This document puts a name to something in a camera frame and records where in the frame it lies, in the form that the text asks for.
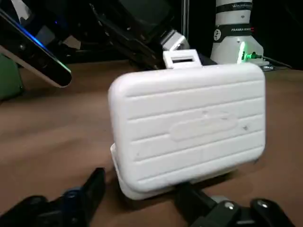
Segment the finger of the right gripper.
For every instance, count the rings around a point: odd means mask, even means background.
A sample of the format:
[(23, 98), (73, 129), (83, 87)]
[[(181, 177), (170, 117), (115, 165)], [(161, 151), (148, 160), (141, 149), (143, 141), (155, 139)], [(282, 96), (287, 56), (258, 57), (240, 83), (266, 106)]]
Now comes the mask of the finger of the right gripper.
[(144, 43), (130, 31), (123, 30), (106, 15), (93, 9), (99, 25), (109, 38), (111, 45), (121, 54), (136, 63), (139, 67), (148, 70), (161, 70), (165, 68), (162, 46), (156, 41)]
[(187, 50), (189, 43), (184, 35), (172, 29), (161, 40), (161, 46), (165, 51)]

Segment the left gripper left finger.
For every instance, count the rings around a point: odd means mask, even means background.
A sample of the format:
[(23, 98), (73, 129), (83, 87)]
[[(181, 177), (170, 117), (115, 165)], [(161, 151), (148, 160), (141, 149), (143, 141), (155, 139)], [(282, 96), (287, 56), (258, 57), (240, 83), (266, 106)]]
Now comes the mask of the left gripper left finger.
[(96, 168), (80, 187), (65, 191), (55, 200), (43, 195), (24, 198), (1, 214), (2, 227), (89, 227), (103, 200), (106, 174)]

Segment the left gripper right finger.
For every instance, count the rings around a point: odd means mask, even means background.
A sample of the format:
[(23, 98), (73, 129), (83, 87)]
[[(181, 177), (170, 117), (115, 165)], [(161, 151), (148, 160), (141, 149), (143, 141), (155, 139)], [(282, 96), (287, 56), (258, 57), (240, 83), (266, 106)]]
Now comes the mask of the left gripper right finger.
[(248, 207), (223, 196), (210, 197), (191, 183), (176, 187), (175, 206), (189, 227), (294, 227), (274, 201), (255, 198)]

